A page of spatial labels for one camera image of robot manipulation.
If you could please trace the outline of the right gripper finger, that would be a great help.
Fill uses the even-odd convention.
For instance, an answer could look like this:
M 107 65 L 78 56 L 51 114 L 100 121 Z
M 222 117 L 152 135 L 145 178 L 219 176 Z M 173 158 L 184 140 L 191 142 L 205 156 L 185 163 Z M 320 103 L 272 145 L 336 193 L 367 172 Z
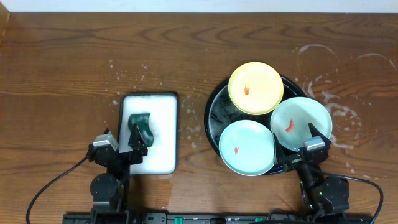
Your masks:
M 319 136 L 319 137 L 321 137 L 321 139 L 323 140 L 323 142 L 325 144 L 331 143 L 331 141 L 326 136 L 324 136 L 321 132 L 319 132 L 319 130 L 312 123 L 308 123 L 308 128 L 310 130 L 312 137 Z
M 274 164 L 284 164 L 285 163 L 284 150 L 275 133 L 273 133 L 273 138 L 274 138 L 274 150 L 275 150 Z

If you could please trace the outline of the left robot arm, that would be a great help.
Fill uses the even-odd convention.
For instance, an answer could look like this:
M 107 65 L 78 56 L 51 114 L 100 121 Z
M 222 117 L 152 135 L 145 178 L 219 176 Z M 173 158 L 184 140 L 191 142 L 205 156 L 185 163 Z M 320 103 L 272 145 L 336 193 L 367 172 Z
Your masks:
M 137 124 L 132 125 L 127 145 L 131 150 L 120 152 L 118 142 L 107 129 L 88 146 L 88 160 L 106 168 L 106 172 L 97 175 L 90 185 L 91 223 L 141 222 L 140 215 L 128 205 L 130 166 L 143 163 L 148 153 Z

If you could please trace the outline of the light green plate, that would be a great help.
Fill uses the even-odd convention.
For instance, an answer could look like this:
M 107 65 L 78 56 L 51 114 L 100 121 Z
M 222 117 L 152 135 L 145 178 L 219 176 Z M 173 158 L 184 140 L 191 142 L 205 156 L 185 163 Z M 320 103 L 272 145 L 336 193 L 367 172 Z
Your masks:
M 311 98 L 293 97 L 275 108 L 271 114 L 270 127 L 283 147 L 298 151 L 304 147 L 304 141 L 312 137 L 309 123 L 325 137 L 331 136 L 333 123 L 328 110 Z
M 265 174 L 275 163 L 273 134 L 263 124 L 252 120 L 228 125 L 221 133 L 219 152 L 232 171 L 250 177 Z

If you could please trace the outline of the green sponge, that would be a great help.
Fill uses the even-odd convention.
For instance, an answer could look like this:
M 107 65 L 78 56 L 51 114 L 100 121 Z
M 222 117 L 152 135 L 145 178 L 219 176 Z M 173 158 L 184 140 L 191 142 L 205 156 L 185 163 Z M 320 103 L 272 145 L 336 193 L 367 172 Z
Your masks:
M 137 124 L 141 136 L 147 147 L 152 147 L 154 143 L 154 135 L 149 127 L 150 113 L 132 114 L 128 119 L 128 128 L 130 131 L 133 129 L 133 124 Z

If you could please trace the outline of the light green plate front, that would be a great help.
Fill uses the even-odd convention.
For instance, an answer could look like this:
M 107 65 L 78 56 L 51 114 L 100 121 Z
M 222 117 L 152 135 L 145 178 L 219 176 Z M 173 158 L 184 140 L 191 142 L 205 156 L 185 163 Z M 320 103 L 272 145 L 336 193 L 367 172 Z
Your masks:
M 232 171 L 250 177 L 265 174 L 275 163 L 273 134 L 263 124 L 252 120 L 228 125 L 221 133 L 219 152 Z

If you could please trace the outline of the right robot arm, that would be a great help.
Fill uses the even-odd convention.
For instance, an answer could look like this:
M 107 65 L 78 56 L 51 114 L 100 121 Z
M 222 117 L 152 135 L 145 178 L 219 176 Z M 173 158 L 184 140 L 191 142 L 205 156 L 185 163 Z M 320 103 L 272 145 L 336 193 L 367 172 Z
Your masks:
M 296 171 L 300 178 L 305 215 L 312 221 L 349 209 L 349 183 L 341 177 L 325 175 L 320 163 L 328 158 L 331 141 L 308 123 L 311 138 L 304 141 L 298 152 L 285 155 L 280 139 L 273 135 L 277 164 L 284 172 Z

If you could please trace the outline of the yellow plate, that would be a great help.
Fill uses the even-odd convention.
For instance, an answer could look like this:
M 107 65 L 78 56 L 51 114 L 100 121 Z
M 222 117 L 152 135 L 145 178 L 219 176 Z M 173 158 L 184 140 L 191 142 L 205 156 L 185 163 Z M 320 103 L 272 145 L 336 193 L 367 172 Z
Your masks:
M 282 101 L 282 77 L 270 65 L 248 62 L 239 66 L 230 76 L 228 94 L 239 110 L 251 115 L 271 112 Z

